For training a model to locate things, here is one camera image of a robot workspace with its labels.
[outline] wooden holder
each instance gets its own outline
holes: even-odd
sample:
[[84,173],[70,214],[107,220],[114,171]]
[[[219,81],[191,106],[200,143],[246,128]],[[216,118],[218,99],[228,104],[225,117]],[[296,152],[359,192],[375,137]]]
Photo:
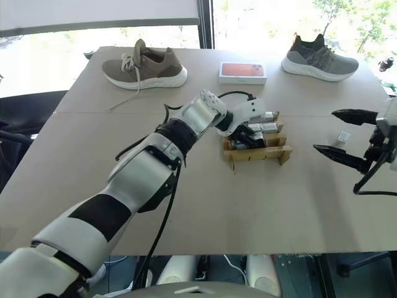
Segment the wooden holder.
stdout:
[[250,161],[250,160],[265,160],[267,158],[278,158],[279,164],[282,166],[289,158],[292,152],[292,147],[286,146],[287,136],[284,133],[267,133],[263,134],[266,139],[268,147],[258,149],[246,150],[232,150],[227,138],[223,139],[223,155],[226,160],[235,161]]

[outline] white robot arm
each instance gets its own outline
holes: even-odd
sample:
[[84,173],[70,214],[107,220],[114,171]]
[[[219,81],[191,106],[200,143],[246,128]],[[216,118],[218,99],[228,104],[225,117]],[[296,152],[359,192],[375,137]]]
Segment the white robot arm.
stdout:
[[231,135],[265,114],[253,99],[235,111],[211,92],[184,105],[169,121],[132,148],[98,194],[71,207],[0,265],[0,297],[80,297],[137,212],[155,209],[173,190],[175,170],[193,144],[216,127]]

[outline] black chair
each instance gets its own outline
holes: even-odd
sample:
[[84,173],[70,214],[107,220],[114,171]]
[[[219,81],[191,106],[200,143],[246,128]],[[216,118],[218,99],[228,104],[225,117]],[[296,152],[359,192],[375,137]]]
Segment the black chair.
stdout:
[[0,98],[0,192],[66,92]]

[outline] table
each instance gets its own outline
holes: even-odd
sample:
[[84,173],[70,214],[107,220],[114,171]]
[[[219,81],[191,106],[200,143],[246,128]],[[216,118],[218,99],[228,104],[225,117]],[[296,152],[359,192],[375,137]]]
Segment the table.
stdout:
[[[216,93],[250,91],[280,110],[293,153],[282,167],[275,160],[236,163],[222,159],[221,138],[209,130],[187,156],[176,201],[156,255],[330,253],[394,250],[397,224],[393,197],[355,196],[361,175],[320,155],[312,144],[331,144],[351,133],[345,149],[362,156],[373,127],[331,117],[340,108],[378,110],[386,94],[365,65],[340,83],[284,73],[268,63],[265,88],[218,85],[220,61],[238,54],[176,50],[189,71],[181,88],[143,90],[112,112],[115,101],[133,92],[112,86],[101,63],[126,49],[101,48],[89,62],[0,195],[0,250],[30,239],[71,205],[100,191],[114,156],[163,120],[163,103],[191,100],[202,88]],[[232,105],[241,97],[225,101]],[[368,188],[393,190],[397,173],[384,166]],[[145,255],[166,208],[136,215],[113,253]]]

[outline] phone box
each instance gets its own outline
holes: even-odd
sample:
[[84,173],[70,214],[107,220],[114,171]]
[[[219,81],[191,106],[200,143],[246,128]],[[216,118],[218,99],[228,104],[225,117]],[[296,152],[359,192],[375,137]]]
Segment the phone box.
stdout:
[[219,69],[219,83],[265,84],[265,66],[261,63],[222,62]]

